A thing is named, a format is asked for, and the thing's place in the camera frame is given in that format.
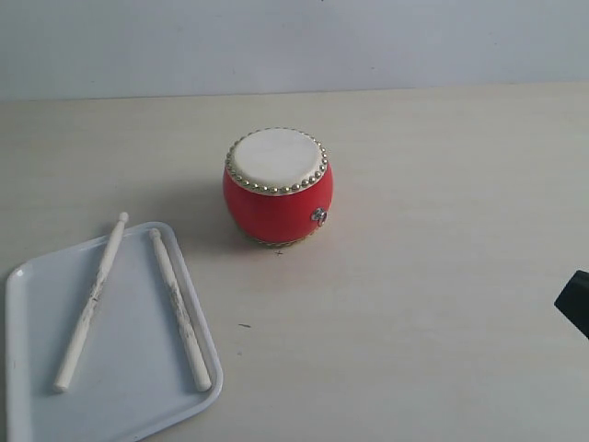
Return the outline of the white wooden drumstick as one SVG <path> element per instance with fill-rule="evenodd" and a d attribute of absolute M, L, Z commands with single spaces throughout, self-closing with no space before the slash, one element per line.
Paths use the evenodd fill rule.
<path fill-rule="evenodd" d="M 167 248 L 158 229 L 152 228 L 149 231 L 149 237 L 152 240 L 158 266 L 169 292 L 170 302 L 178 323 L 179 335 L 183 342 L 195 387 L 199 392 L 207 391 L 212 387 L 212 381 L 205 365 L 189 312 L 185 306 L 177 277 L 167 253 Z"/>
<path fill-rule="evenodd" d="M 90 288 L 87 302 L 76 322 L 66 347 L 64 358 L 53 382 L 53 388 L 57 392 L 66 392 L 70 387 L 78 360 L 86 343 L 87 334 L 98 306 L 100 295 L 120 247 L 123 231 L 128 220 L 129 215 L 126 212 L 121 212 L 115 227 L 110 233 L 94 283 Z"/>

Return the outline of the small red drum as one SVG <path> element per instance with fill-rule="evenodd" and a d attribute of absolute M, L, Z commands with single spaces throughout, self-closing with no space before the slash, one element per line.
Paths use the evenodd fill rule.
<path fill-rule="evenodd" d="M 249 237 L 276 247 L 293 244 L 328 219 L 334 192 L 328 151 L 294 128 L 246 134 L 226 154 L 223 192 L 230 215 Z"/>

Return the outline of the white plastic tray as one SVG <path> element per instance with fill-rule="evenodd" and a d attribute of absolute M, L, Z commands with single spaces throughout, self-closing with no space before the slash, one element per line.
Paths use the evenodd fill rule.
<path fill-rule="evenodd" d="M 198 391 L 149 233 L 157 229 L 212 385 Z M 53 386 L 107 240 L 18 266 L 6 279 L 6 437 L 138 441 L 209 408 L 223 371 L 173 229 L 126 229 L 70 387 Z"/>

